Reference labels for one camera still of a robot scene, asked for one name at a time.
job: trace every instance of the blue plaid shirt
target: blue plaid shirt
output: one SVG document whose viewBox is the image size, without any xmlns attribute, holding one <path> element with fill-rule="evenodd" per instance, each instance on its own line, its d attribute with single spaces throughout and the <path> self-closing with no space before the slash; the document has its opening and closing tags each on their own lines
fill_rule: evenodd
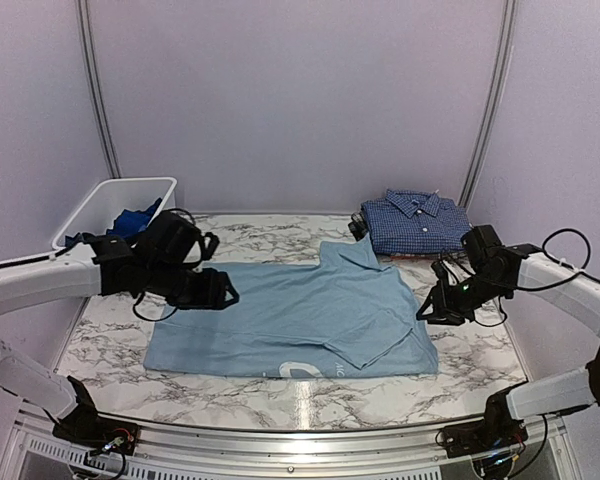
<svg viewBox="0 0 600 480">
<path fill-rule="evenodd" d="M 470 230 L 464 208 L 435 193 L 387 190 L 362 204 L 373 250 L 380 254 L 435 254 L 462 250 Z"/>
</svg>

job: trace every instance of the white plastic basket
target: white plastic basket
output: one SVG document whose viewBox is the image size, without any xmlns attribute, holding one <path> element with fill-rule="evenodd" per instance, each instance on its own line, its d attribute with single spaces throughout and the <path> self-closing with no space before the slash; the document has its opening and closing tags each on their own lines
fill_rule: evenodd
<svg viewBox="0 0 600 480">
<path fill-rule="evenodd" d="M 177 183 L 172 177 L 121 178 L 100 183 L 62 226 L 51 247 L 64 248 L 65 235 L 84 232 L 104 235 L 122 210 L 146 210 L 162 198 L 155 218 L 162 210 L 176 206 L 173 192 Z"/>
</svg>

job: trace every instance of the folded shirt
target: folded shirt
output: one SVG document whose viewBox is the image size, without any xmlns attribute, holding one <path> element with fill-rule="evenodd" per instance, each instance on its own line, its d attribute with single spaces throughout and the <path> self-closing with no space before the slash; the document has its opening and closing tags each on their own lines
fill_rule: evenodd
<svg viewBox="0 0 600 480">
<path fill-rule="evenodd" d="M 387 190 L 385 198 L 362 204 L 373 250 L 391 254 L 461 251 L 471 226 L 462 207 L 436 193 Z"/>
<path fill-rule="evenodd" d="M 225 263 L 240 302 L 156 324 L 148 369 L 247 377 L 436 373 L 418 302 L 369 238 L 323 242 L 319 265 Z"/>
</svg>

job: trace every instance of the metal frame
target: metal frame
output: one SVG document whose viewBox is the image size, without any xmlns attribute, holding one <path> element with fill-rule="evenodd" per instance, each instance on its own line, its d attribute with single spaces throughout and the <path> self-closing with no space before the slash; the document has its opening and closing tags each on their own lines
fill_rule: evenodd
<svg viewBox="0 0 600 480">
<path fill-rule="evenodd" d="M 128 459 L 128 474 L 124 476 L 128 479 L 169 478 L 172 474 L 174 479 L 180 475 L 178 480 L 187 480 L 187 476 L 209 480 L 345 476 L 384 480 L 403 476 L 408 479 L 416 473 L 422 474 L 423 479 L 436 480 L 435 472 L 442 465 L 469 460 L 448 459 L 437 446 L 436 434 L 442 423 L 347 432 L 261 432 L 138 423 L 141 432 L 136 453 Z M 0 480 L 18 478 L 27 452 L 56 460 L 67 458 L 74 466 L 81 465 L 87 449 L 53 438 L 52 428 L 38 407 L 23 403 L 0 465 Z M 528 444 L 542 440 L 541 420 L 527 424 L 527 429 Z M 561 478 L 580 480 L 565 435 L 562 419 L 551 417 L 548 447 Z M 115 472 L 120 466 L 117 458 L 112 459 L 111 465 L 100 460 L 103 463 L 93 472 Z"/>
<path fill-rule="evenodd" d="M 515 27 L 515 18 L 517 12 L 518 0 L 505 0 L 504 9 L 502 12 L 502 26 L 500 27 L 500 40 L 498 41 L 498 51 L 496 53 L 496 62 L 493 67 L 493 76 L 491 78 L 491 87 L 487 97 L 484 114 L 482 116 L 482 124 L 476 139 L 476 145 L 471 156 L 469 171 L 460 194 L 458 204 L 462 207 L 468 207 L 473 198 L 478 178 L 484 165 L 487 149 L 489 148 L 489 140 L 491 138 L 491 130 L 495 122 L 496 113 L 504 86 L 506 83 L 507 73 L 509 70 L 509 62 L 511 60 L 511 51 L 513 44 L 513 31 Z"/>
<path fill-rule="evenodd" d="M 93 43 L 93 33 L 91 30 L 91 16 L 89 11 L 89 2 L 87 0 L 75 0 L 78 13 L 78 30 L 80 31 L 80 42 L 82 47 L 84 66 L 87 73 L 87 85 L 93 104 L 93 113 L 95 115 L 96 127 L 102 145 L 105 162 L 110 178 L 121 178 L 120 165 L 113 145 L 113 138 L 109 129 L 107 112 L 104 108 L 102 89 L 100 88 L 100 76 L 98 75 L 98 66 L 96 62 L 96 52 Z"/>
</svg>

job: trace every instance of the light blue t-shirt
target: light blue t-shirt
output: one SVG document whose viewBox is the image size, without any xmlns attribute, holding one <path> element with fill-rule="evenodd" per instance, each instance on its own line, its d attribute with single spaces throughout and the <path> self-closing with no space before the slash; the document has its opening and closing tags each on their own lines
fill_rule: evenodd
<svg viewBox="0 0 600 480">
<path fill-rule="evenodd" d="M 237 377 L 384 377 L 436 373 L 418 302 L 369 237 L 323 242 L 319 265 L 215 264 L 240 302 L 156 324 L 147 369 Z"/>
</svg>

